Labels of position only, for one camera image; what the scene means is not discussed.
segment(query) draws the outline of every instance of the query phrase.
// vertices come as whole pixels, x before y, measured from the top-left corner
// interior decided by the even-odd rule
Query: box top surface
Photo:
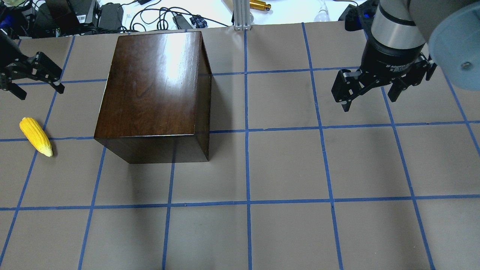
[[[118,38],[95,137],[195,131],[200,32]]]

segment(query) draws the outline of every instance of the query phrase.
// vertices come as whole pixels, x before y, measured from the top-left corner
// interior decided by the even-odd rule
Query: white background surface
[[[131,0],[100,0],[99,4],[103,5],[108,2],[129,3],[131,2]],[[132,21],[132,17],[135,15],[135,13],[156,2],[158,2],[158,0],[150,1],[145,5],[140,5],[136,2],[128,6],[123,6],[123,25],[127,28],[130,28],[130,22]],[[250,9],[252,15],[254,16],[254,25],[278,25],[313,22],[313,19],[315,18],[320,9],[320,3],[318,0],[270,0],[266,1],[266,3],[272,5],[272,9],[268,12]],[[328,7],[330,20],[337,21],[339,16],[351,2],[336,2],[333,0],[325,0],[325,3]],[[232,0],[162,0],[160,3],[150,8],[159,9],[161,7],[185,8],[193,14],[199,14],[202,17],[210,18],[222,22],[226,25],[232,25]],[[142,14],[142,17],[146,22],[152,22],[155,20],[155,18],[158,18],[158,12],[156,11],[147,11],[143,12]],[[171,18],[171,14],[167,14],[169,29],[176,29],[176,26],[174,25]],[[187,19],[187,21],[190,22],[190,16],[185,16],[185,18]],[[142,23],[143,25],[145,25],[140,20],[139,16],[135,18],[134,23]],[[155,30],[156,22],[151,25],[145,26],[147,30]],[[208,22],[208,27],[222,27],[222,25],[216,24],[214,22]],[[143,31],[142,27],[138,25],[136,25],[135,29]]]

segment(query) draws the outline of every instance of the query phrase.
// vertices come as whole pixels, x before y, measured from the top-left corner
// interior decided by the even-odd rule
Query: screw
[[[472,63],[468,61],[462,64],[463,69],[469,69],[471,66],[472,66]]]

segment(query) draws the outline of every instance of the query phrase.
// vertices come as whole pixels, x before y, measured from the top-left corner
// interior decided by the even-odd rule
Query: gold cylinder
[[[250,0],[250,8],[261,11],[269,11],[272,5],[259,0]]]

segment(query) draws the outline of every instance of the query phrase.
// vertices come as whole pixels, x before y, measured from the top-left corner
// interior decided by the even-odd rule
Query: wooden box
[[[95,140],[128,163],[208,161],[211,73],[201,32],[120,36]]]

